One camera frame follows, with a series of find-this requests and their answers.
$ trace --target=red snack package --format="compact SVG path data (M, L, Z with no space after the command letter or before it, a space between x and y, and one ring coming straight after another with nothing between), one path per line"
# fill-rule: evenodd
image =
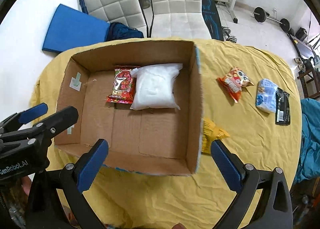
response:
M133 102L135 79L131 77L130 71L134 68L137 67L117 66L112 92L106 97L106 102L121 104L131 104Z
M223 78L218 77L217 80L227 89L236 103L241 97L242 87L254 86L249 77L238 67L234 67Z

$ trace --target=blue cloth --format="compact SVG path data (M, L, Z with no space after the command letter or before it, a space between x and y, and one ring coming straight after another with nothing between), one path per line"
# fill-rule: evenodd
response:
M293 183L320 176L320 103L301 100L302 138L300 158Z
M63 52L105 42L110 24L60 4L51 20L42 50Z
M130 38L143 38L143 33L136 29L131 29L120 22L111 23L106 41L124 40Z

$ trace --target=black package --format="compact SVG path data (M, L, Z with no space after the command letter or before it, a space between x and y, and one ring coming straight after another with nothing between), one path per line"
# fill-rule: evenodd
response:
M281 88L276 92L276 124L289 125L290 124L290 106L289 94Z

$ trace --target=cardboard box flap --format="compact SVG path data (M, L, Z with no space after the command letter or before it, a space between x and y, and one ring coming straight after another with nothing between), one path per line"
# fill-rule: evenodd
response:
M112 168L134 171L150 175L190 175L186 160L159 158L152 156L127 155L122 152L113 152L105 162Z
M200 75L199 53L197 49L193 56L195 60L190 73L190 93L189 93L189 131L187 147L187 165L191 173L195 173L200 161L202 136L203 136L203 92Z
M70 87L71 81L79 76L78 90ZM78 110L78 122L71 128L70 131L65 130L55 137L55 144L73 144L80 143L82 109L84 97L86 95L86 83L89 78L89 72L70 59L63 78L60 93L57 102L57 111L62 110L67 106L73 106Z
M194 50L191 41L153 41L121 43L75 54L73 59L90 72L114 70L115 66L148 66L182 63L189 65Z

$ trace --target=weight plate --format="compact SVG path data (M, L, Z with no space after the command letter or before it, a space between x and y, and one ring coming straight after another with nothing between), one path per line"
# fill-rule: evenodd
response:
M226 34L226 36L230 35L231 29L229 27L223 27L222 32Z
M281 29L284 31L284 32L288 32L290 30L290 23L289 21L286 19L286 18L283 18L280 20L281 23L279 23Z
M254 9L253 15L257 22L265 22L267 19L266 11L263 10L261 7L257 7L256 9Z
M230 36L226 39L228 42L237 43L237 37L236 36Z
M294 29L290 28L290 30L288 31L288 34L292 35L292 36L295 36L295 31Z

